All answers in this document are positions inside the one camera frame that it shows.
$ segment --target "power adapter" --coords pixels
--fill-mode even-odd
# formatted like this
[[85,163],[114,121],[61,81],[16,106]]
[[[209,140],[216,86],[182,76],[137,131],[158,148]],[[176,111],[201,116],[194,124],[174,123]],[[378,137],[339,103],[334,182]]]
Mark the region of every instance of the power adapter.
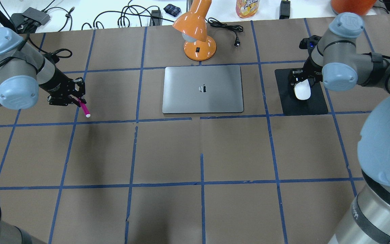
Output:
[[162,19],[158,19],[158,18],[162,18],[162,12],[160,10],[151,11],[150,26],[162,25]]
[[291,2],[288,0],[282,0],[279,8],[279,19],[289,19],[290,18],[290,5]]

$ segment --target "lamp neck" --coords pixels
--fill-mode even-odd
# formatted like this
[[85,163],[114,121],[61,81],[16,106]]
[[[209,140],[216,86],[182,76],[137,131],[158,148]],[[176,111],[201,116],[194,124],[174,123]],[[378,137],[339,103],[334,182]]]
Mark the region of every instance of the lamp neck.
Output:
[[211,4],[212,0],[194,0],[188,12],[203,16],[205,19]]

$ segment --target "black mouse pad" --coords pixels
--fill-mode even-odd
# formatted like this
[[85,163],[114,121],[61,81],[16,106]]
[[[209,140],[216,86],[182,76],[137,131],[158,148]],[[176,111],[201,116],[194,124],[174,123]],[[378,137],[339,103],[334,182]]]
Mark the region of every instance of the black mouse pad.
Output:
[[286,116],[327,114],[328,107],[320,83],[313,85],[311,88],[311,97],[308,100],[299,100],[294,95],[293,87],[289,85],[288,74],[290,70],[291,68],[275,70],[284,114]]

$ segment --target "lamp shade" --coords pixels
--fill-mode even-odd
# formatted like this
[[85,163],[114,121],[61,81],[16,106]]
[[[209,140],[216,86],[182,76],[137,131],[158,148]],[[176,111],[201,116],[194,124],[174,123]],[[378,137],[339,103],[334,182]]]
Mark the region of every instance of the lamp shade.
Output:
[[188,12],[181,15],[173,27],[189,37],[202,42],[207,40],[207,23],[205,17],[212,0],[195,0]]

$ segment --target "laptop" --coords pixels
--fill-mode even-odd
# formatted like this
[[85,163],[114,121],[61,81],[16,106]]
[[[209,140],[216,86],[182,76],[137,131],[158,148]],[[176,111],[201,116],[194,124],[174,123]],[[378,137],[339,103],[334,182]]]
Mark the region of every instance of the laptop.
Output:
[[164,114],[243,112],[240,66],[165,68],[162,112]]

